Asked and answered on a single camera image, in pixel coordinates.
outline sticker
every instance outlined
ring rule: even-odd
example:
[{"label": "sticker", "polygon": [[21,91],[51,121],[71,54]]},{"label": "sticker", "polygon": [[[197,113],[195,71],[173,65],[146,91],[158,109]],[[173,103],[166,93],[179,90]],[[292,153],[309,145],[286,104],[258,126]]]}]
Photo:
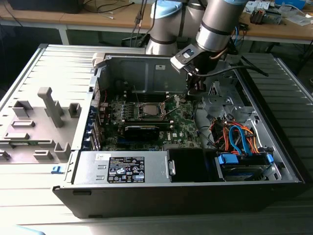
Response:
[{"label": "sticker", "polygon": [[144,183],[145,182],[145,158],[144,157],[121,157],[121,158],[110,157],[109,170],[108,170],[108,182],[110,184]]},{"label": "sticker", "polygon": [[165,70],[165,65],[156,65],[156,70]]},{"label": "sticker", "polygon": [[96,161],[108,161],[111,157],[111,153],[97,153],[96,154]]}]

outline electronic equipment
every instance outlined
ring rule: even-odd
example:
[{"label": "electronic equipment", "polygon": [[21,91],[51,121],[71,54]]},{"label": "electronic equipment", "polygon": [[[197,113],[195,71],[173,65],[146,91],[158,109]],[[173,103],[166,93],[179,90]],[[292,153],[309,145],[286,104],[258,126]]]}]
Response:
[{"label": "electronic equipment", "polygon": [[75,216],[255,211],[309,187],[249,73],[207,79],[199,97],[169,58],[106,53],[98,62],[87,99],[94,143],[84,145],[78,126],[65,181],[53,188]]},{"label": "electronic equipment", "polygon": [[14,10],[59,11],[77,14],[83,9],[84,0],[8,0]]}]

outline table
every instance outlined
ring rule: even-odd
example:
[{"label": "table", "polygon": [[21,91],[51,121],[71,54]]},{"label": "table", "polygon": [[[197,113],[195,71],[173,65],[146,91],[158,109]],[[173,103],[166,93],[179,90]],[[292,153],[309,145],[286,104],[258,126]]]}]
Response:
[{"label": "table", "polygon": [[[97,5],[103,3],[115,2],[112,0],[97,0]],[[24,27],[54,28],[59,30],[63,45],[69,45],[67,30],[91,30],[91,31],[109,31],[109,32],[131,32],[134,27],[135,17],[140,9],[140,4],[133,4],[125,8],[114,11],[114,20],[106,18],[97,13],[91,13],[82,10],[79,14],[67,14],[61,12],[42,12],[42,11],[17,11],[13,10],[9,3],[4,3],[11,14]],[[128,4],[128,1],[116,3],[115,7]],[[91,2],[90,9],[94,11],[94,5]],[[141,24],[141,32],[146,33],[150,27],[151,5],[147,5],[144,19]],[[14,18],[7,12],[3,3],[0,2],[0,24],[20,26]]]},{"label": "table", "polygon": [[[111,2],[111,0],[98,0],[97,5]],[[122,6],[128,2],[118,2],[114,6]],[[111,31],[111,32],[131,32],[134,26],[134,19],[139,11],[140,4],[134,4],[125,8],[114,11],[114,20],[103,17],[97,13],[91,13],[82,10],[79,14],[66,14],[56,12],[40,12],[40,11],[16,11],[6,2],[8,10],[15,18],[26,27],[44,27],[55,28],[59,30],[62,43],[69,45],[67,30],[91,30],[91,31]],[[89,5],[94,10],[93,2]],[[313,6],[306,6],[305,11],[313,11]],[[142,33],[147,32],[150,27],[151,5],[147,5],[146,13],[142,21]],[[313,39],[313,26],[298,26],[285,19],[280,25],[263,24],[255,25],[249,21],[249,14],[243,13],[241,21],[249,25],[249,31],[245,36],[245,40],[263,41],[263,42],[280,42],[280,43],[297,43],[309,44]],[[19,26],[13,17],[0,4],[0,23],[3,25]]]}]

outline blue latch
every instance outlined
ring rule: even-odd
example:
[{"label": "blue latch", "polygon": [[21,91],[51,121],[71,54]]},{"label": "blue latch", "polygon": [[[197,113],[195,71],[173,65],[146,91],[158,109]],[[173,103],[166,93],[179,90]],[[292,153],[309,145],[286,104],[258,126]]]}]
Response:
[{"label": "blue latch", "polygon": [[271,154],[267,154],[266,157],[268,158],[269,163],[273,163],[274,162],[274,158]]},{"label": "blue latch", "polygon": [[219,157],[219,163],[222,164],[238,164],[238,158],[236,154],[221,154]]},{"label": "blue latch", "polygon": [[65,172],[65,167],[58,165],[52,168],[51,174],[64,174],[64,172]]}]

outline table leg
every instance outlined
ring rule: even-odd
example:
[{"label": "table leg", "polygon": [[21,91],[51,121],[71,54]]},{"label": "table leg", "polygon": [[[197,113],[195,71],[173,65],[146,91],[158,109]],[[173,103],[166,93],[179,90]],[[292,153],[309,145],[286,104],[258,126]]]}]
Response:
[{"label": "table leg", "polygon": [[66,27],[60,27],[58,29],[59,29],[60,37],[62,40],[62,44],[63,45],[69,45]]}]

